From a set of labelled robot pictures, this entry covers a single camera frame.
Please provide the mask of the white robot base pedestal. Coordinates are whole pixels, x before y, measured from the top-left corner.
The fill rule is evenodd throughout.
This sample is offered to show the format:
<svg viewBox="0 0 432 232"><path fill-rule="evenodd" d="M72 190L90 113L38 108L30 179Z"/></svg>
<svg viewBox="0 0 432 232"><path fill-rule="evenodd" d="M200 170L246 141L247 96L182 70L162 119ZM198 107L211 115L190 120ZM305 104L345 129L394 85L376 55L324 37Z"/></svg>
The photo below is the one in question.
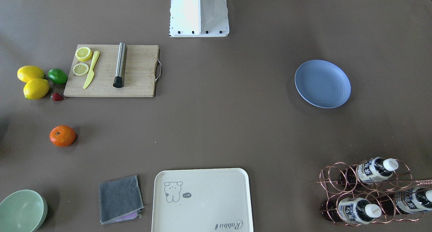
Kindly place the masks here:
<svg viewBox="0 0 432 232"><path fill-rule="evenodd" d="M170 37L227 37L227 0L171 0Z"/></svg>

